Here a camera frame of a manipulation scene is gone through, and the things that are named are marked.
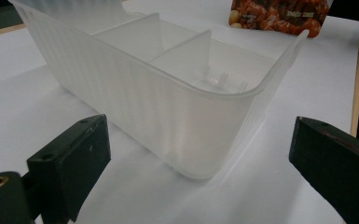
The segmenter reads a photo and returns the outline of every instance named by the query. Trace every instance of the table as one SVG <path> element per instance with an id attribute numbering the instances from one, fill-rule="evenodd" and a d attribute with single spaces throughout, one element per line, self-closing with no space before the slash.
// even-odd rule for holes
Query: table
<path id="1" fill-rule="evenodd" d="M 228 27 L 229 1 L 123 5 L 197 31 L 211 29 L 213 37 L 275 58 L 293 39 Z M 179 175 L 109 123 L 112 160 L 76 223 L 342 223 L 287 156 L 296 116 L 355 135 L 358 109 L 359 21 L 327 17 L 286 74 L 255 136 L 212 179 Z M 0 172 L 24 175 L 27 158 L 97 113 L 56 82 L 26 28 L 0 35 Z"/>

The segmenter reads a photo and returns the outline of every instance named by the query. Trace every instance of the container compartment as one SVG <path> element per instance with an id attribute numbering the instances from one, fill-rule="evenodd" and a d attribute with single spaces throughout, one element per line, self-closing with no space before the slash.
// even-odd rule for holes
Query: container compartment
<path id="1" fill-rule="evenodd" d="M 255 127 L 307 36 L 275 62 L 120 0 L 10 2 L 61 85 L 198 179 Z"/>

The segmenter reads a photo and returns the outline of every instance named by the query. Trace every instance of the plastic container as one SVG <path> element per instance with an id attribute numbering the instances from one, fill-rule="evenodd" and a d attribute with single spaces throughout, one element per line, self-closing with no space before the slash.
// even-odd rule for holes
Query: plastic container
<path id="1" fill-rule="evenodd" d="M 56 79 L 191 178 L 214 176 L 262 118 L 307 36 L 275 62 L 120 0 L 10 0 Z"/>

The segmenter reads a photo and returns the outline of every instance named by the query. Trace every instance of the white table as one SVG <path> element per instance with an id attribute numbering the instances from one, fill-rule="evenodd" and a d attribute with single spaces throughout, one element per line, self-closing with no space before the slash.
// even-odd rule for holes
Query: white table
<path id="1" fill-rule="evenodd" d="M 278 58 L 293 40 L 228 27 L 231 2 L 129 0 L 160 18 Z M 327 17 L 307 39 L 242 154 L 209 180 L 176 173 L 109 123 L 112 160 L 76 223 L 341 224 L 335 209 L 288 160 L 296 116 L 349 133 L 359 21 Z M 26 28 L 0 35 L 0 172 L 28 172 L 26 159 L 76 121 L 98 114 L 54 79 Z"/>

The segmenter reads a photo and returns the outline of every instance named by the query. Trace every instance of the snack bag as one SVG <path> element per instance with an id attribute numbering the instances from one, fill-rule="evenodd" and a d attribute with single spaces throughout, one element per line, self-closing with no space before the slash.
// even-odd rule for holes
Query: snack bag
<path id="1" fill-rule="evenodd" d="M 299 35 L 321 31 L 333 0 L 232 0 L 228 24 L 235 28 Z"/>

